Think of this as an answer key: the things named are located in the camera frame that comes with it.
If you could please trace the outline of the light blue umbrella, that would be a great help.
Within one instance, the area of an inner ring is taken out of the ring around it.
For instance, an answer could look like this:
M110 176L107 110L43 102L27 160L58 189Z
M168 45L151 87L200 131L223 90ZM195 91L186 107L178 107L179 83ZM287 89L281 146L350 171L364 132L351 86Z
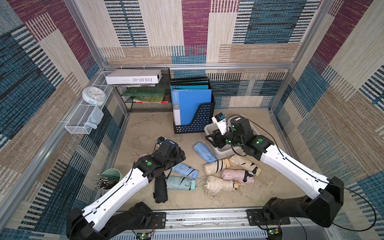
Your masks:
M183 163L179 163L172 167L172 171L182 175L184 177L196 180L198 178L199 171Z

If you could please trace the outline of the mint green umbrella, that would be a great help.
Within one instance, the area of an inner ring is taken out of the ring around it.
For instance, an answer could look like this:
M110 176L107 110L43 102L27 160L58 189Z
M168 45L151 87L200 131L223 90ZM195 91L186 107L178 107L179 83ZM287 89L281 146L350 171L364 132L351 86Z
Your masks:
M186 177L170 176L167 180L167 189L194 191L196 189L196 181Z

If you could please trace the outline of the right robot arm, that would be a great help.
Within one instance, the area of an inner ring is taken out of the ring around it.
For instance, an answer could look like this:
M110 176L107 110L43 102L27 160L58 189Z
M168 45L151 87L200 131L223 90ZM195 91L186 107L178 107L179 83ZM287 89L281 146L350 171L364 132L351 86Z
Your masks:
M307 218L315 224L328 228L344 203L344 183L337 177L321 175L283 152L276 143L263 135L257 135L250 120L223 113L212 117L216 129L206 135L206 140L215 148L239 147L243 155L235 153L230 158L217 160L205 166L206 175L222 172L226 181L242 184L251 182L259 175L260 168L246 159L247 156L274 168L304 191L303 197L291 199L271 198L254 217L262 224L277 224L283 218Z

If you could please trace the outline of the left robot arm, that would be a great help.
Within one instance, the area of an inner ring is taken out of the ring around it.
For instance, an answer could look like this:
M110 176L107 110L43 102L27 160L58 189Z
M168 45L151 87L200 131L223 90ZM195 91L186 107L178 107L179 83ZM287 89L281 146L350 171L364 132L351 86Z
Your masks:
M186 159L176 142L161 137L157 144L159 148L154 153L140 157L106 194L82 210L74 208L67 214L68 239L109 240L126 230L151 226L153 211L143 202L123 213L117 211L140 189Z

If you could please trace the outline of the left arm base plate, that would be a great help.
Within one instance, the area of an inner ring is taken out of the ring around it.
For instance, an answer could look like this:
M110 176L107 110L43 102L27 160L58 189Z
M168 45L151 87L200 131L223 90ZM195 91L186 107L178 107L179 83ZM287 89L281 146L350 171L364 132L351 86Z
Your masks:
M165 229L166 221L167 221L166 212L153 212L149 217L146 229L149 229L149 230Z

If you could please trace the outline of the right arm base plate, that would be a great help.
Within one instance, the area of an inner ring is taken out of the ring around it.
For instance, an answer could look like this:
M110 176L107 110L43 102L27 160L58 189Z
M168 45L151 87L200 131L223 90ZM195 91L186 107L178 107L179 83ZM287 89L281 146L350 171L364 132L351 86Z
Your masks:
M278 218L263 209L247 209L247 218L250 226L272 226L289 225L291 223L288 217Z

